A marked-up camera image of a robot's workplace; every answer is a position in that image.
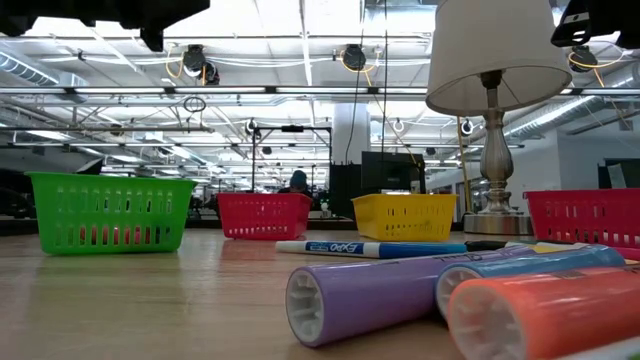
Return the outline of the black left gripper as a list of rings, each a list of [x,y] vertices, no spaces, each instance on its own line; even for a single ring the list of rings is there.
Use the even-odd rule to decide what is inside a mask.
[[[124,29],[138,29],[140,38],[153,52],[162,52],[163,31],[210,7],[210,0],[92,0],[84,24],[117,22]]]

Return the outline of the green plastic slotted basket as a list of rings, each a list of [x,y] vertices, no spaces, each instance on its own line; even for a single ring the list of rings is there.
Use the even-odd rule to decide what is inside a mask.
[[[185,179],[125,178],[30,172],[43,252],[49,255],[171,253],[179,249],[195,183]],[[159,247],[79,246],[81,227],[161,226],[173,241]]]

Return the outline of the thin yellow highlighter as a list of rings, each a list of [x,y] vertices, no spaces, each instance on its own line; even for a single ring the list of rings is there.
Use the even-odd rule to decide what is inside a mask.
[[[527,244],[527,247],[533,249],[536,253],[550,253],[580,249],[585,247],[585,244],[557,244],[538,242],[536,244]]]

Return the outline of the black Sharpie marker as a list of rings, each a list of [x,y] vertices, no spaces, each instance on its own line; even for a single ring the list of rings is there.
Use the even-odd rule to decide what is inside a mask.
[[[495,251],[495,250],[506,247],[507,242],[481,240],[481,241],[467,241],[464,243],[464,245],[466,246],[466,249],[468,252]]]

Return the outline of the blue Sharpie highlighter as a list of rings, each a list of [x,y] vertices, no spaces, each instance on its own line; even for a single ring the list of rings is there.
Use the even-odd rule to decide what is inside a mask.
[[[445,267],[435,283],[435,299],[444,318],[453,291],[463,282],[477,278],[563,272],[591,267],[621,267],[624,257],[611,247],[587,245],[580,248],[517,255],[499,260],[458,263]]]

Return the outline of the orange Sharpie highlighter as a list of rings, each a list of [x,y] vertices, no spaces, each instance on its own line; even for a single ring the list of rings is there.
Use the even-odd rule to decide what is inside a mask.
[[[467,360],[552,360],[640,336],[640,264],[477,278],[449,300]]]

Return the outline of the dark blue Expo marker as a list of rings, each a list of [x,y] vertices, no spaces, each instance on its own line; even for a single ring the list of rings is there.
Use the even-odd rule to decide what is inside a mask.
[[[467,252],[464,244],[334,241],[278,241],[275,249],[282,253],[371,259],[398,259]]]

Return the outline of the purple Sharpie highlighter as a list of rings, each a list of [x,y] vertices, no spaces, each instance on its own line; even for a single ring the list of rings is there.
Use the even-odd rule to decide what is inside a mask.
[[[415,320],[436,305],[435,283],[452,264],[532,255],[526,246],[437,256],[300,267],[285,291],[300,343],[319,347]]]

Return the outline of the long ceiling light bar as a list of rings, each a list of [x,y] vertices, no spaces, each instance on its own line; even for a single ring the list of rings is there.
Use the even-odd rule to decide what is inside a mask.
[[[305,94],[305,95],[420,95],[426,87],[326,87],[326,86],[228,86],[228,87],[163,87],[164,94]]]

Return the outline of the silver lamp with white shade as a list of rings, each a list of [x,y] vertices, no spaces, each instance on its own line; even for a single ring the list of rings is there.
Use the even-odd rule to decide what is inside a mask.
[[[558,95],[572,81],[562,50],[551,43],[549,0],[440,0],[435,26],[427,106],[485,120],[480,173],[489,183],[487,205],[465,215],[464,230],[528,235],[530,220],[511,207],[506,189],[514,165],[503,118]]]

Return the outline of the red plastic slotted basket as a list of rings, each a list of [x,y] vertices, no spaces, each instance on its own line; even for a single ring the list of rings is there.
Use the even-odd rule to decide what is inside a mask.
[[[300,237],[312,203],[299,193],[219,193],[217,200],[227,238],[273,241]]]
[[[524,194],[538,240],[640,249],[640,189]]]

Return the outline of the dark desk furniture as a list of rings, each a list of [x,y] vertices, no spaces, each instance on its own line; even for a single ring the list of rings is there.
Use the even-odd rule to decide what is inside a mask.
[[[0,168],[0,215],[35,218],[31,178],[23,172]]]

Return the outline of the yellow plastic slotted basket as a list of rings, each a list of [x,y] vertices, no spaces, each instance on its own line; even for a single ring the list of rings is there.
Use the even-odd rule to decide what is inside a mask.
[[[361,236],[382,242],[449,239],[457,196],[371,194],[352,200]]]

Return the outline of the black gantry frame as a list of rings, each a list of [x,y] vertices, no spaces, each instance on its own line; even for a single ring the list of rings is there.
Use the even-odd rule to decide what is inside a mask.
[[[266,140],[273,131],[279,131],[282,133],[301,133],[305,131],[310,131],[329,149],[329,157],[332,157],[333,136],[332,136],[331,127],[303,126],[303,125],[255,126],[251,134],[251,192],[256,191],[256,150],[258,147],[257,133],[262,130],[265,130],[266,133],[261,137],[261,141]],[[328,133],[328,139],[323,138],[319,134],[320,131],[326,131]]]

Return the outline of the black aluminium table frame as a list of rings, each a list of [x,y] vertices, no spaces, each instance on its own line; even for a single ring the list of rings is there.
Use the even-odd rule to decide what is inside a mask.
[[[184,229],[221,229],[222,225],[218,219],[190,219],[183,222]],[[310,219],[307,222],[308,230],[336,230],[347,231],[356,230],[355,221],[349,219]],[[38,221],[36,219],[13,219],[0,218],[0,237],[33,235],[39,233]]]

